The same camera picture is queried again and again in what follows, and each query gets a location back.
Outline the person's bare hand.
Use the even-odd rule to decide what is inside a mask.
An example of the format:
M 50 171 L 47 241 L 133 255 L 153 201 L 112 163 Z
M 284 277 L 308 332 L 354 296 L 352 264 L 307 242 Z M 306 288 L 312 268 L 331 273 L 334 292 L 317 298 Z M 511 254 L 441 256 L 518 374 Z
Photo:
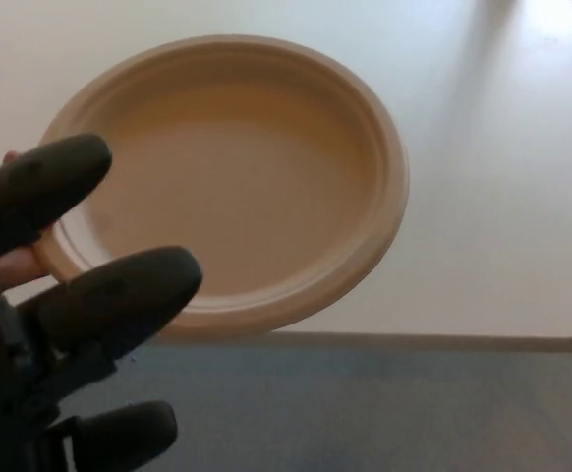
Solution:
M 49 275 L 33 246 L 18 247 L 0 257 L 0 290 L 7 291 Z

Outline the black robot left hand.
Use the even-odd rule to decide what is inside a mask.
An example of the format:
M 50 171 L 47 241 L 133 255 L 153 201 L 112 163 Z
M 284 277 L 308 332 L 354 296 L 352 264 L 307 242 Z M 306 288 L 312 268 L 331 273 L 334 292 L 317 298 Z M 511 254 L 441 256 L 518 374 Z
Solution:
M 0 257 L 36 242 L 87 197 L 112 164 L 81 134 L 0 166 Z M 172 407 L 138 403 L 88 419 L 59 404 L 115 373 L 197 294 L 200 265 L 181 247 L 133 254 L 20 305 L 0 285 L 0 471 L 134 471 L 177 439 Z

